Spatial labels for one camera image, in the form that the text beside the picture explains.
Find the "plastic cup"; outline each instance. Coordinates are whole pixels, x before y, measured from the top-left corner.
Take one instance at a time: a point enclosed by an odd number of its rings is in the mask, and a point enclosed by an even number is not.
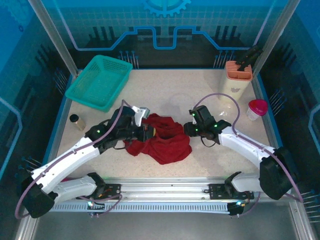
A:
[[[268,111],[268,103],[263,99],[255,99],[249,102],[246,115],[251,121],[265,115]]]

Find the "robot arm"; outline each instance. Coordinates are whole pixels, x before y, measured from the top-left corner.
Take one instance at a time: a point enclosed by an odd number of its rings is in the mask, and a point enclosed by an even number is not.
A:
[[[228,193],[236,192],[265,192],[270,198],[278,200],[287,193],[292,185],[277,162],[265,151],[276,155],[287,167],[291,177],[296,182],[298,171],[294,161],[283,147],[275,149],[261,144],[236,130],[234,133],[231,124],[224,120],[216,121],[204,105],[189,111],[193,116],[193,122],[184,124],[184,132],[190,137],[203,137],[217,144],[229,147],[250,160],[259,170],[257,173],[236,172],[225,181]]]
[[[85,133],[85,136],[73,147],[50,163],[34,169],[31,173],[25,170],[19,172],[19,196],[21,196],[33,180],[39,175],[43,175],[43,177],[32,186],[22,202],[31,217],[38,218],[47,213],[54,204],[76,197],[87,196],[93,199],[99,198],[99,196],[106,191],[106,184],[95,172],[78,179],[65,182],[62,182],[62,180],[89,160],[103,154],[110,148],[114,148],[118,141],[138,140],[145,142],[155,135],[155,129],[152,126],[142,124],[142,118],[147,118],[149,115],[147,108],[138,108],[135,106],[130,108],[124,106],[120,118],[112,131],[99,142],[90,145],[111,128],[118,113],[119,109],[113,113],[108,122],[104,121],[91,127],[91,129]],[[70,152],[70,155],[61,160],[62,156]],[[43,174],[43,172],[54,163],[55,165],[46,174]]]

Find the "gear logo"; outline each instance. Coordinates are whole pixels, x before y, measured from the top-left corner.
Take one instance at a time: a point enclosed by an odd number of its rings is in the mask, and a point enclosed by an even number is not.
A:
[[[20,24],[21,27],[28,23],[30,11],[27,0],[0,0],[0,7],[7,7],[11,16]]]
[[[162,15],[173,17],[174,14],[180,14],[180,10],[185,10],[186,5],[190,4],[191,0],[144,0],[143,5],[145,10],[149,10],[150,14],[155,14],[157,17]]]

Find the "pink lid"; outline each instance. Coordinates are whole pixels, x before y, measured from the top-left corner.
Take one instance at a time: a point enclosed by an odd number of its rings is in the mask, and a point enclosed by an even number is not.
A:
[[[257,115],[263,116],[268,111],[268,103],[263,99],[255,99],[249,102],[249,108]]]

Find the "green plastic basket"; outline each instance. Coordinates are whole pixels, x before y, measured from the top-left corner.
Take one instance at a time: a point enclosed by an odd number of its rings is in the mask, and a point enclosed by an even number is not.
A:
[[[108,112],[128,81],[132,64],[97,55],[84,68],[65,96],[78,103]]]

